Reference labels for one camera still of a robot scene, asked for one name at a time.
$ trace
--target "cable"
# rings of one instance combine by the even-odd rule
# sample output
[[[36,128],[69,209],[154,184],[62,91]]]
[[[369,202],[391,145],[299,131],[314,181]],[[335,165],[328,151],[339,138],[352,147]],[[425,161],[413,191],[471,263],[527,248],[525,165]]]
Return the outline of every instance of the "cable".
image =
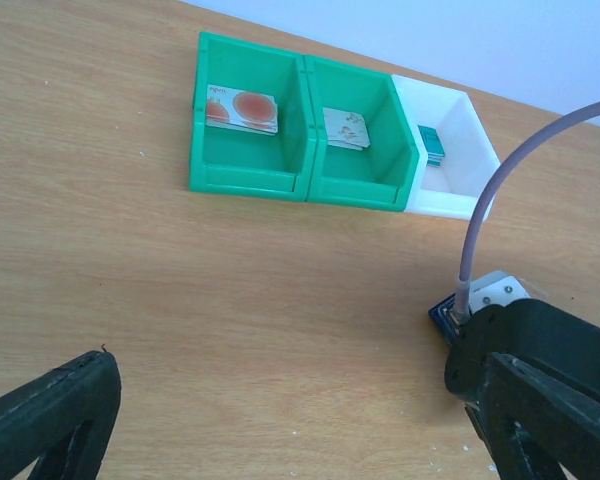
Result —
[[[478,234],[484,215],[495,196],[496,192],[506,180],[514,168],[531,152],[549,140],[551,137],[562,133],[567,128],[573,127],[578,123],[590,120],[600,116],[600,102],[594,103],[579,110],[575,110],[567,115],[551,122],[546,127],[538,130],[528,139],[526,139],[518,148],[516,148],[507,159],[498,167],[491,179],[487,182],[484,190],[478,198],[476,208],[473,210],[467,235],[464,238],[462,247],[462,257],[460,259],[460,273],[456,285],[455,303],[453,310],[460,318],[466,318],[469,315],[469,291],[471,288],[471,269],[473,266],[473,257],[476,251]]]

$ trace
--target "wooden tabletop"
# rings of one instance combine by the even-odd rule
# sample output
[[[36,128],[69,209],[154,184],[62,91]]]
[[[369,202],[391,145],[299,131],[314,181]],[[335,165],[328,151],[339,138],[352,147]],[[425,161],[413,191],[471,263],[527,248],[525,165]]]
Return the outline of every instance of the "wooden tabletop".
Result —
[[[497,478],[426,317],[466,222],[189,192],[201,30],[451,85],[175,0],[1,0],[0,395],[105,343],[103,479]],[[555,118],[466,90],[501,159]],[[508,180],[494,269],[600,325],[600,128]]]

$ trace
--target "card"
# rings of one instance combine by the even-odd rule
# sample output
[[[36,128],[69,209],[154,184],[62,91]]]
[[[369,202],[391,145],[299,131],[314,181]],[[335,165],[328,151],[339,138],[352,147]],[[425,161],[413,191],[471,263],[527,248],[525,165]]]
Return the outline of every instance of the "card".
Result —
[[[355,150],[369,146],[367,125],[362,115],[334,108],[323,108],[322,111],[329,145],[345,148],[353,146]]]
[[[278,106],[271,95],[209,85],[207,125],[273,135],[278,132]]]

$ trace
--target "white plastic container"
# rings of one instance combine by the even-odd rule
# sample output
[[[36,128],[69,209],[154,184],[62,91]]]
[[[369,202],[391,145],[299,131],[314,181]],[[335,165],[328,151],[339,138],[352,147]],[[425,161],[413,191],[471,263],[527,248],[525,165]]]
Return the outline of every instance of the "white plastic container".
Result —
[[[420,152],[405,212],[468,220],[500,166],[469,95],[400,75],[392,78]],[[427,165],[418,125],[436,129],[445,150],[440,167]]]

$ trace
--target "green bin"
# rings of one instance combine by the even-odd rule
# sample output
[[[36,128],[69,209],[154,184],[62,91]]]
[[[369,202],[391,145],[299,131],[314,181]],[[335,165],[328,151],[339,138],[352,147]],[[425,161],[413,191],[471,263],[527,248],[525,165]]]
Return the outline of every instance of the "green bin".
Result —
[[[318,132],[308,201],[404,210],[419,153],[391,76],[314,56],[305,65]],[[369,147],[327,145],[323,107],[362,115]]]
[[[209,84],[272,95],[278,132],[207,126]],[[192,130],[191,190],[307,200],[317,133],[302,55],[200,33]]]

